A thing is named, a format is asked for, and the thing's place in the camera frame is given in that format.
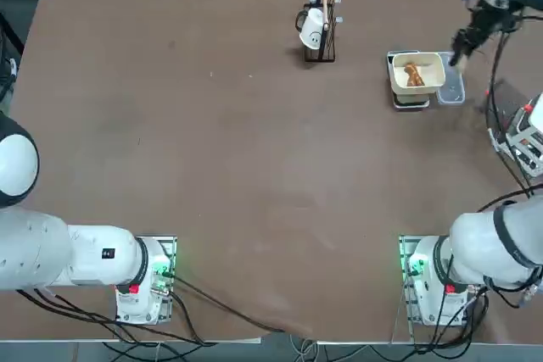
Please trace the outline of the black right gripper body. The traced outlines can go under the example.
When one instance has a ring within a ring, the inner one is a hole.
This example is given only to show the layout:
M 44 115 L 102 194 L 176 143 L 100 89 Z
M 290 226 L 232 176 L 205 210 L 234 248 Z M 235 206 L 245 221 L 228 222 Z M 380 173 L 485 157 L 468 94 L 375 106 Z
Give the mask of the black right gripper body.
M 516 15 L 521 12 L 522 4 L 519 2 L 509 1 L 496 7 L 490 0 L 477 0 L 472 8 L 470 31 L 475 34 L 513 32 L 518 26 Z

